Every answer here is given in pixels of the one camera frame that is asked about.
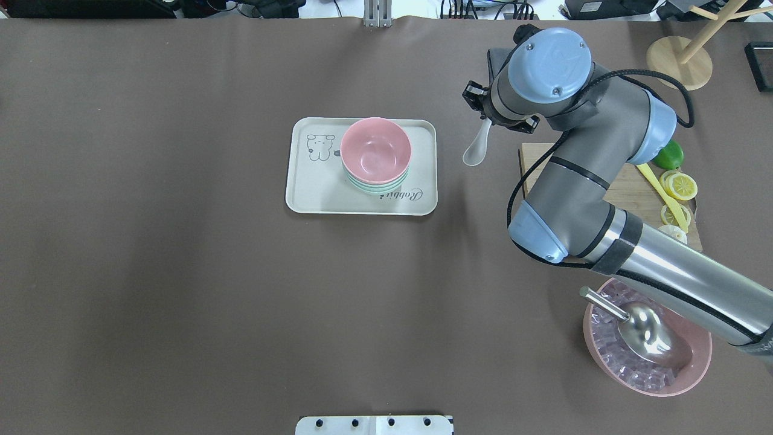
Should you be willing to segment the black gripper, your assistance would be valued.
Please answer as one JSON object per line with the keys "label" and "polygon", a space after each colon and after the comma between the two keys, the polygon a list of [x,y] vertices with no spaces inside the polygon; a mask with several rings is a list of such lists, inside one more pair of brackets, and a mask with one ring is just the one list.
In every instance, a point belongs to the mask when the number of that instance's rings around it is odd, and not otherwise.
{"label": "black gripper", "polygon": [[497,94],[492,95],[490,89],[480,83],[470,80],[462,91],[464,101],[473,111],[480,113],[481,119],[492,122],[510,131],[533,134],[539,125],[536,115],[520,115],[506,108]]}

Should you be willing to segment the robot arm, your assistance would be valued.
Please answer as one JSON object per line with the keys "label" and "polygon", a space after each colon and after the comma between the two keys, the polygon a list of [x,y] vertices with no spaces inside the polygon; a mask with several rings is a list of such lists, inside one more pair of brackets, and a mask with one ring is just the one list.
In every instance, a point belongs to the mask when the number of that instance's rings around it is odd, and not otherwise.
{"label": "robot arm", "polygon": [[680,120],[635,75],[608,71],[569,28],[520,25],[515,47],[487,86],[469,82],[462,96],[483,119],[462,160],[480,164],[490,126],[531,133],[544,117],[560,138],[506,225],[514,245],[536,261],[610,276],[720,336],[771,368],[771,290],[646,225],[605,201],[626,164],[651,161]]}

